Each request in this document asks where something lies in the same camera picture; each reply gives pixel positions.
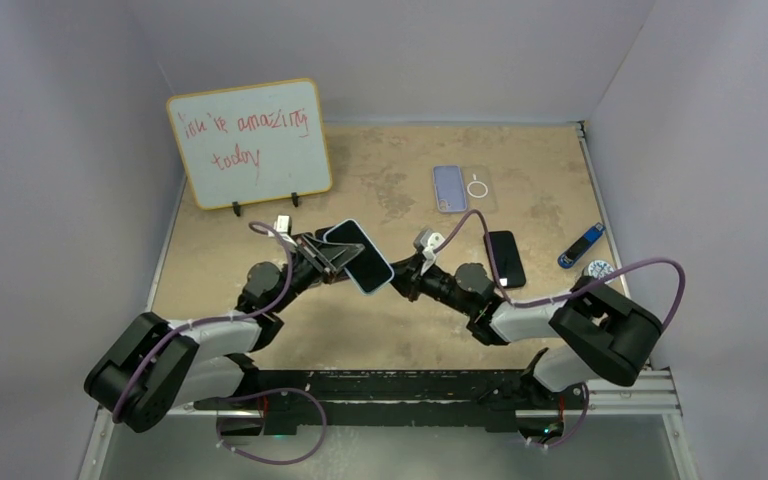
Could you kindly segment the lilac phone case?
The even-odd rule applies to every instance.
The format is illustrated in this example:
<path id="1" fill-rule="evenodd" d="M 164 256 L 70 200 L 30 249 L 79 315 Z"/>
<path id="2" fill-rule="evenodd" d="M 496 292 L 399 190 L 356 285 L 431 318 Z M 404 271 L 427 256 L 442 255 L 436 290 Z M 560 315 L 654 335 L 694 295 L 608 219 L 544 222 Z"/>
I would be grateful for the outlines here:
<path id="1" fill-rule="evenodd" d="M 441 213 L 461 213 L 468 208 L 463 176 L 457 165 L 432 168 L 436 206 Z"/>

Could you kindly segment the clear magsafe phone case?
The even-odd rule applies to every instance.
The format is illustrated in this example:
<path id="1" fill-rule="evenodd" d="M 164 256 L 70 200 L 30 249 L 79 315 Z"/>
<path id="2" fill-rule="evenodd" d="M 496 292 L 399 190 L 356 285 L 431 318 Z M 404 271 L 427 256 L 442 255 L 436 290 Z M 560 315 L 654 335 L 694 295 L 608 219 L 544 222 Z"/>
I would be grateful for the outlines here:
<path id="1" fill-rule="evenodd" d="M 483 165 L 468 165 L 462 167 L 462 174 L 469 207 L 484 215 L 497 212 L 499 204 L 490 170 Z"/>

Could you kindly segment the black smartphone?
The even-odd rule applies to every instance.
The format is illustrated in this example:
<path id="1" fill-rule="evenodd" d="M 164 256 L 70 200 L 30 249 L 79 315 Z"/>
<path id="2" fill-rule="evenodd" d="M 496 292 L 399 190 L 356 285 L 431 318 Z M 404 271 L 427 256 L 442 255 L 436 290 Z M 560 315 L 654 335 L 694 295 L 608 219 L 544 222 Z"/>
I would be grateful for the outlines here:
<path id="1" fill-rule="evenodd" d="M 332 229 L 332 226 L 319 228 L 314 232 L 314 236 L 316 239 L 320 241 L 325 241 L 326 236 L 331 229 Z"/>

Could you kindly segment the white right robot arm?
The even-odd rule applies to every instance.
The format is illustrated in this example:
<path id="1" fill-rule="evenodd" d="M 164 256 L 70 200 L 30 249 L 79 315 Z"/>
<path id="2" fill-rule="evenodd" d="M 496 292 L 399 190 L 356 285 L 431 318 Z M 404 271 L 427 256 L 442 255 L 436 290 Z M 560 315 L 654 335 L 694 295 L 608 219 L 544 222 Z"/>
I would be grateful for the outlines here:
<path id="1" fill-rule="evenodd" d="M 524 399 L 536 407 L 591 379 L 633 385 L 664 332 L 658 317 L 593 277 L 579 278 L 567 299 L 516 307 L 497 293 L 479 263 L 463 264 L 453 274 L 422 264 L 419 256 L 395 263 L 392 286 L 410 301 L 426 295 L 467 316 L 467 329 L 481 344 L 562 340 L 536 355 L 521 381 Z"/>

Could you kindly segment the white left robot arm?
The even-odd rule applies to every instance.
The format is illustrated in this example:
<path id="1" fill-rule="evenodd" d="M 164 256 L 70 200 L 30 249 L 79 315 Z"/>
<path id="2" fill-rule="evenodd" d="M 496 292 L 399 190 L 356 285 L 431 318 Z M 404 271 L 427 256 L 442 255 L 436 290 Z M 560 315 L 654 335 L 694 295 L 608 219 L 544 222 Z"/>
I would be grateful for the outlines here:
<path id="1" fill-rule="evenodd" d="M 252 405 L 258 382 L 241 361 L 274 340 L 283 308 L 308 289 L 333 282 L 370 250 L 358 240 L 333 243 L 310 234 L 283 236 L 279 244 L 285 264 L 252 266 L 229 313 L 186 321 L 152 311 L 138 315 L 92 367 L 84 392 L 135 433 L 186 403 L 222 398 L 235 409 Z"/>

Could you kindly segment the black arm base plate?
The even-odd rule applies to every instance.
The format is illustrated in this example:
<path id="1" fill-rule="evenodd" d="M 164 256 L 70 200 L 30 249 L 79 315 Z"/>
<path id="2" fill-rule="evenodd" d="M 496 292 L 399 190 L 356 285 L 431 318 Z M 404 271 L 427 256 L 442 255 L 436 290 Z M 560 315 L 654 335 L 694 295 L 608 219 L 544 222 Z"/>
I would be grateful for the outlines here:
<path id="1" fill-rule="evenodd" d="M 230 400 L 197 401 L 222 432 L 294 435 L 301 427 L 474 427 L 549 440 L 585 404 L 581 386 L 544 389 L 526 371 L 255 370 Z"/>

